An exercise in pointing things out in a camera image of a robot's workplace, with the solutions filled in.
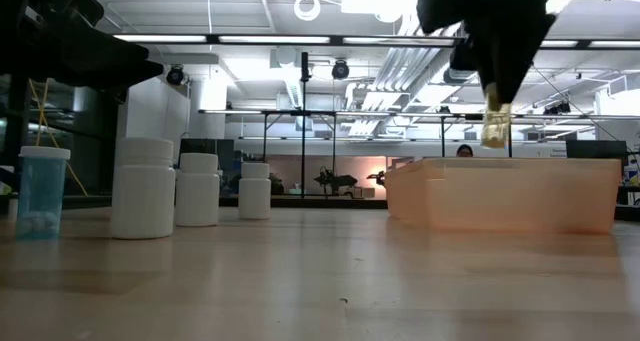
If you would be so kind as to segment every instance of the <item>white cylindrical container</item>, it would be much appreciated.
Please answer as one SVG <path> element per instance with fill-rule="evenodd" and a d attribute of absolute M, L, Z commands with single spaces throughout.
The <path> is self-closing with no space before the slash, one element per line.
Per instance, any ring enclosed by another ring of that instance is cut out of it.
<path fill-rule="evenodd" d="M 269 164 L 243 163 L 238 200 L 238 217 L 264 220 L 271 213 Z"/>
<path fill-rule="evenodd" d="M 218 156 L 182 154 L 176 188 L 176 225 L 217 225 L 219 202 Z"/>
<path fill-rule="evenodd" d="M 170 236 L 176 184 L 173 143 L 132 137 L 120 139 L 117 147 L 111 236 L 121 239 Z"/>

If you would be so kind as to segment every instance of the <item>black cable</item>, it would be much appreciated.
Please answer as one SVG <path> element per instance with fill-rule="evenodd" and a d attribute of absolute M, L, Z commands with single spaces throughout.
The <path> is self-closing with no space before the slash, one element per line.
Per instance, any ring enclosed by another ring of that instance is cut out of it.
<path fill-rule="evenodd" d="M 532 65 L 531 67 L 534 70 L 536 70 L 536 72 L 549 84 L 549 86 L 551 86 L 565 101 L 567 101 L 571 106 L 573 106 L 573 108 L 578 110 L 578 112 L 580 112 L 582 114 L 582 116 L 584 116 L 587 120 L 591 121 L 591 123 L 594 126 L 599 128 L 600 130 L 602 130 L 604 133 L 609 135 L 615 141 L 622 141 L 622 140 L 619 140 L 617 137 L 613 136 L 613 134 L 611 132 L 609 132 L 607 129 L 605 129 L 603 126 L 598 124 L 596 122 L 596 120 L 594 120 L 591 117 L 589 117 L 589 115 L 586 112 L 582 111 L 578 106 L 576 106 L 573 102 L 571 102 L 571 100 L 568 97 L 565 97 L 564 94 L 560 90 L 558 90 L 558 88 L 542 72 L 540 72 L 540 70 L 538 70 L 537 67 L 535 67 L 535 65 Z M 627 146 L 627 142 L 626 141 L 624 141 L 624 144 L 627 147 L 627 151 L 629 151 L 631 156 L 633 156 L 633 159 L 636 161 L 636 167 L 640 167 L 639 164 L 638 164 L 638 158 L 636 157 L 634 151 L 629 146 Z"/>

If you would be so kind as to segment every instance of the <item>orange translucent bin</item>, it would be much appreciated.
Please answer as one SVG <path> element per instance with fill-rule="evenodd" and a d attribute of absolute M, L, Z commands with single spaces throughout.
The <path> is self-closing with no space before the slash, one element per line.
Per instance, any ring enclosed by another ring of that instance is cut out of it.
<path fill-rule="evenodd" d="M 386 174 L 392 217 L 434 230 L 606 234 L 619 160 L 423 159 Z"/>

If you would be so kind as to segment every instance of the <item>yellow rope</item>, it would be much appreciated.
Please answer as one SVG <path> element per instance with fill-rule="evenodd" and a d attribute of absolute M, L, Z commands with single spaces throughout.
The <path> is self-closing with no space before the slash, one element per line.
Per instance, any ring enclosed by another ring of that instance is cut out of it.
<path fill-rule="evenodd" d="M 40 125 L 41 123 L 44 123 L 47 133 L 49 134 L 49 137 L 51 137 L 51 141 L 56 146 L 56 148 L 60 148 L 60 146 L 58 145 L 58 142 L 56 141 L 56 138 L 53 137 L 53 133 L 51 133 L 51 130 L 49 130 L 49 123 L 47 122 L 47 118 L 44 115 L 44 104 L 47 99 L 47 94 L 49 90 L 49 80 L 47 80 L 47 84 L 45 86 L 45 90 L 44 90 L 45 98 L 42 100 L 42 103 L 40 103 L 40 99 L 38 98 L 38 93 L 36 92 L 36 88 L 33 86 L 33 81 L 29 80 L 29 85 L 31 86 L 31 92 L 33 93 L 33 97 L 35 97 L 36 102 L 38 103 L 38 109 L 40 110 L 40 120 L 38 122 L 38 138 L 36 139 L 36 146 L 40 146 Z M 76 176 L 76 173 L 73 171 L 73 168 L 71 167 L 71 164 L 69 163 L 69 161 L 66 161 L 66 163 L 67 163 L 67 168 L 71 173 L 71 176 L 73 176 L 73 179 L 76 181 L 78 186 L 80 186 L 80 188 L 82 189 L 82 193 L 85 196 L 89 196 L 89 194 L 87 193 L 87 190 L 82 185 L 82 182 L 80 182 L 80 179 L 78 179 L 78 176 Z"/>

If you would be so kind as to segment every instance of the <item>blue plastic container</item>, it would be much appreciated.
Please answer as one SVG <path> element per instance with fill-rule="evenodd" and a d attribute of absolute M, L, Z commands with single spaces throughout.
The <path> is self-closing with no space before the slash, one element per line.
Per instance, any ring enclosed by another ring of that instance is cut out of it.
<path fill-rule="evenodd" d="M 57 238 L 60 233 L 65 167 L 71 151 L 25 146 L 20 151 L 20 157 L 22 177 L 16 237 Z"/>

